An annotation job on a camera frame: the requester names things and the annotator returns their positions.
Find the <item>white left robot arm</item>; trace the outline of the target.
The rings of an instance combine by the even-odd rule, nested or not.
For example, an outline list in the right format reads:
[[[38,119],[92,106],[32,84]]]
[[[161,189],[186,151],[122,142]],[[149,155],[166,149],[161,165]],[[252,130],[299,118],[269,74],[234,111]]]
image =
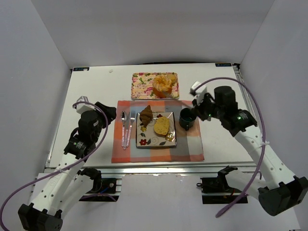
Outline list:
[[[59,231],[68,211],[87,193],[93,196],[105,190],[99,170],[84,167],[89,154],[102,143],[102,130],[116,119],[116,108],[96,102],[73,105],[80,114],[78,126],[71,132],[61,161],[47,178],[40,193],[21,205],[18,216],[26,231]]]

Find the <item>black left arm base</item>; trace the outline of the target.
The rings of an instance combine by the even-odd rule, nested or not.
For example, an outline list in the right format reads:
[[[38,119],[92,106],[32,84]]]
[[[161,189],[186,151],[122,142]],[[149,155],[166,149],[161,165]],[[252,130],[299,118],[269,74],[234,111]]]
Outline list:
[[[116,202],[121,192],[122,179],[102,178],[92,190],[81,197],[82,202]]]

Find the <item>brown chocolate croissant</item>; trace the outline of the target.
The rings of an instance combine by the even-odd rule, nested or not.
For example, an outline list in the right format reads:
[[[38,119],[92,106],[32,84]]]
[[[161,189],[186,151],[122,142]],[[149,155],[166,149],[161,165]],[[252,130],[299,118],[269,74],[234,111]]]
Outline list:
[[[153,112],[151,110],[151,106],[148,105],[140,112],[140,120],[145,128],[152,121],[152,118]]]

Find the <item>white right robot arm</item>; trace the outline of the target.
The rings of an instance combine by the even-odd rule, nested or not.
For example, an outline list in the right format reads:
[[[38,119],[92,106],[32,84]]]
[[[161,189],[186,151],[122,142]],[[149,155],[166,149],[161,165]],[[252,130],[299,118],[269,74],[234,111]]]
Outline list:
[[[227,166],[218,172],[215,186],[235,188],[257,199],[262,208],[276,216],[302,202],[308,192],[306,177],[297,177],[276,155],[268,142],[263,141],[261,129],[249,111],[239,109],[235,91],[229,86],[216,87],[212,96],[199,83],[190,89],[192,112],[202,121],[218,119],[221,125],[239,142],[256,163],[263,180]]]

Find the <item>round yellow sponge cake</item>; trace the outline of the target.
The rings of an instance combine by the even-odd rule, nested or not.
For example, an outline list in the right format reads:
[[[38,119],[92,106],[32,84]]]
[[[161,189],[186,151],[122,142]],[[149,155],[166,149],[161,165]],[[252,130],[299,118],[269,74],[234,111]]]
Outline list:
[[[159,117],[154,124],[154,131],[158,135],[167,135],[169,131],[169,119],[167,117]]]

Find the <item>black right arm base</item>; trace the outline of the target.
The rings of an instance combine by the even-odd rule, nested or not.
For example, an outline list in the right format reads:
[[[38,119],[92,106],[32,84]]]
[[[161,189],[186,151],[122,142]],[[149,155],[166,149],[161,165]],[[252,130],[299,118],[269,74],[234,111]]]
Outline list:
[[[204,205],[227,205],[233,202],[241,191],[227,187],[223,189],[218,185],[217,178],[200,178],[196,187],[201,190]]]

